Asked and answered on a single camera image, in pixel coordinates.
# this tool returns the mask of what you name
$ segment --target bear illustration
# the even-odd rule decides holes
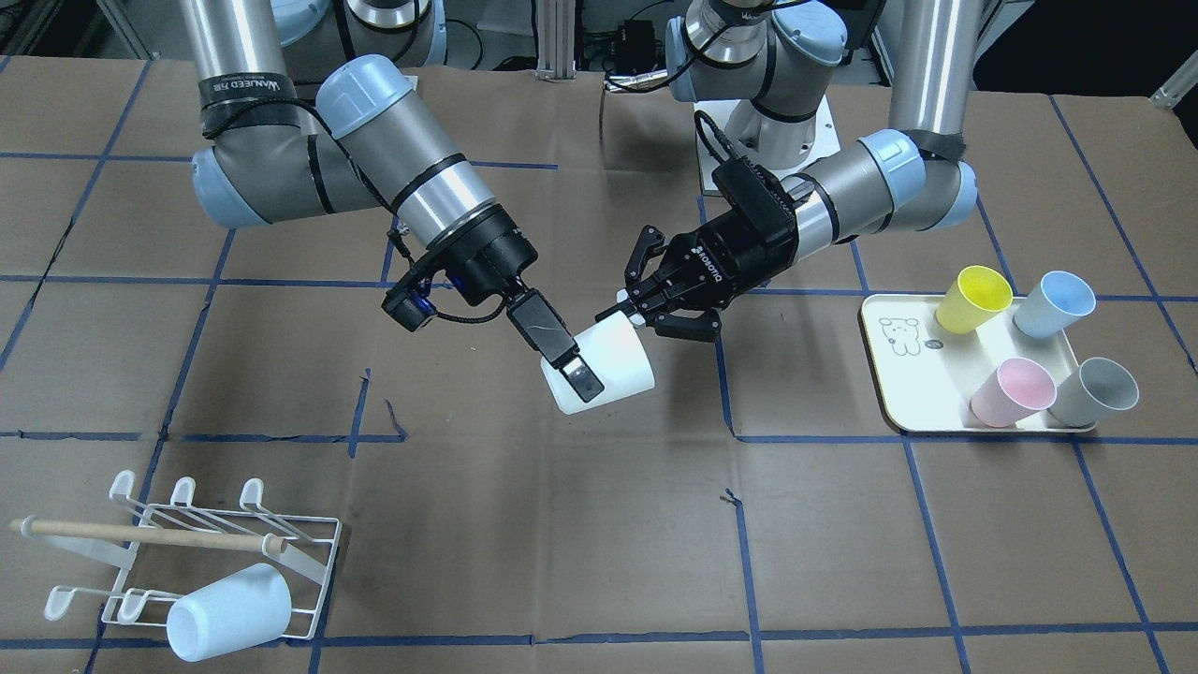
[[[882,317],[882,333],[898,357],[918,357],[920,352],[919,320],[914,317]]]

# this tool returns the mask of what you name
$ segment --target blue cup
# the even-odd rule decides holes
[[[1094,290],[1067,271],[1049,271],[1015,310],[1015,326],[1028,336],[1043,340],[1090,315],[1097,302]]]

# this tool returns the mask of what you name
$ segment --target white cup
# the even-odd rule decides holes
[[[603,383],[604,390],[589,403],[583,403],[562,374],[553,370],[549,362],[540,359],[540,372],[545,376],[545,382],[549,382],[557,408],[563,413],[594,409],[648,391],[657,384],[636,328],[622,311],[583,329],[574,341],[579,344],[579,356],[591,366],[591,372]]]
[[[1111,359],[1087,359],[1061,382],[1048,414],[1066,426],[1082,429],[1127,412],[1138,402],[1139,387],[1124,366]]]
[[[259,563],[175,601],[167,640],[181,660],[198,662],[274,640],[290,623],[286,581]]]

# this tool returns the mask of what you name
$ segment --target white mounting plate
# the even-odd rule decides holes
[[[969,399],[1004,360],[1023,357],[1042,365],[1059,387],[1077,370],[1065,332],[1035,340],[1011,315],[1002,314],[969,334],[954,334],[936,320],[944,295],[872,295],[861,303],[861,332],[882,405],[900,429],[922,433],[1082,433],[1047,412],[1015,426],[991,429],[969,412]]]
[[[712,115],[715,123],[722,130],[728,123],[728,117],[732,116],[732,110],[736,109],[737,103],[740,101],[701,101],[695,103],[696,110],[703,110],[704,113]],[[824,96],[819,101],[819,108],[816,110],[816,141],[811,146],[811,151],[807,153],[806,158],[793,166],[772,170],[774,175],[779,178],[791,175],[792,172],[803,169],[811,162],[827,157],[828,154],[834,154],[840,151],[840,139],[836,138],[836,126],[831,120],[831,108],[828,107],[828,97]],[[698,135],[695,135],[695,146],[698,152],[698,175],[703,182],[703,195],[704,196],[719,196],[720,190],[715,188],[715,182],[712,180],[712,171],[715,170],[718,165],[715,158],[708,153],[707,148],[698,140]]]

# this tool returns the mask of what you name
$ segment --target white wire rack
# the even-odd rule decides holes
[[[137,532],[137,529],[151,529],[177,534],[196,533],[200,536],[193,536],[193,540],[200,539],[201,541],[206,540],[204,535],[207,534],[231,534],[241,542],[252,544],[250,546],[241,546],[240,549],[256,549],[271,561],[295,571],[320,587],[315,606],[292,607],[292,614],[303,617],[303,620],[294,620],[291,630],[283,634],[283,637],[296,639],[310,639],[315,636],[320,612],[328,595],[333,563],[341,538],[341,522],[339,520],[271,512],[262,506],[264,485],[256,478],[248,480],[242,488],[238,499],[240,511],[214,510],[194,505],[195,480],[192,478],[182,478],[175,484],[170,503],[143,504],[131,496],[135,480],[137,476],[132,470],[123,470],[116,475],[113,487],[108,492],[109,502],[134,517],[135,528],[125,528],[132,530],[129,538],[153,539],[156,538],[153,534],[157,532]],[[151,602],[174,603],[183,595],[158,589],[126,588],[138,552],[141,546],[147,545],[145,541],[131,540],[127,546],[120,546],[99,540],[111,539],[111,536],[37,533],[40,529],[37,524],[36,517],[26,517],[20,522],[20,533],[29,539],[80,554],[117,570],[116,579],[110,590],[72,585],[54,587],[43,611],[47,620],[61,619],[75,596],[91,595],[107,597],[101,615],[101,620],[107,624],[165,627],[164,623],[143,618],[146,607]],[[95,526],[78,524],[75,527],[81,529]],[[168,536],[159,534],[157,538],[177,538],[177,534]],[[260,544],[248,538],[255,538]],[[186,545],[207,547],[202,542]]]

